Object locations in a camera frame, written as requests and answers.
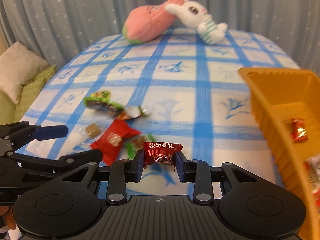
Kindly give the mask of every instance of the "plush rabbit's head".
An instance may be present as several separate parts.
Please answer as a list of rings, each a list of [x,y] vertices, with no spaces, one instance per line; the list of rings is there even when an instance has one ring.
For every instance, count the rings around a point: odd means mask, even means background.
[[[188,28],[196,29],[200,23],[212,18],[208,10],[200,3],[189,0],[184,1],[182,5],[168,3],[164,8],[169,13],[175,14]]]

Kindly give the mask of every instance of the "plush rabbit's eye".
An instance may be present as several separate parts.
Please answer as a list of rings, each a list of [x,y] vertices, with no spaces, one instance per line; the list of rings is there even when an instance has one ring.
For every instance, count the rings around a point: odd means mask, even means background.
[[[194,6],[189,7],[189,11],[194,15],[197,15],[199,13],[198,9]]]

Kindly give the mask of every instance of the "tablecloth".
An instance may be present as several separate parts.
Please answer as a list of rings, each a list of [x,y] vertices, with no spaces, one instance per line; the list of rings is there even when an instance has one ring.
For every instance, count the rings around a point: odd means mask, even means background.
[[[254,33],[229,30],[225,39],[205,45],[193,30],[170,29],[141,45],[122,35],[105,37],[77,55],[45,86],[22,120],[42,126],[65,124],[65,138],[33,141],[18,152],[57,159],[86,139],[84,128],[95,122],[106,129],[112,119],[86,109],[82,99],[110,90],[111,99],[151,110],[130,126],[152,133],[157,141],[180,143],[188,159],[220,166],[232,162],[280,184],[270,149],[253,116],[250,93],[240,79],[241,67],[290,67],[297,64],[275,43]],[[119,158],[127,158],[122,150]],[[221,197],[213,183],[215,198]],[[106,183],[101,185],[103,197]],[[127,193],[192,194],[172,166],[153,165]]]

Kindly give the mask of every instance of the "plastic container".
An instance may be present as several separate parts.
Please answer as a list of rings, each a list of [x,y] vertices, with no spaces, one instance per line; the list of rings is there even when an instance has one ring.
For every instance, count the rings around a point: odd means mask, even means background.
[[[303,162],[320,153],[320,79],[312,71],[287,68],[241,68],[239,73],[250,88],[252,113],[286,189],[306,205],[307,217],[299,236],[319,240],[320,215]],[[292,141],[291,118],[305,119],[308,141]]]

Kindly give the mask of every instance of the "pink plush toy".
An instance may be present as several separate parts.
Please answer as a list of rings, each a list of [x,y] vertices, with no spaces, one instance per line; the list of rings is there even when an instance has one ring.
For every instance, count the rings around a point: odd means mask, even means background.
[[[127,41],[131,44],[151,41],[169,28],[177,17],[164,9],[167,3],[182,5],[184,0],[167,0],[160,5],[140,6],[132,10],[122,29]]]

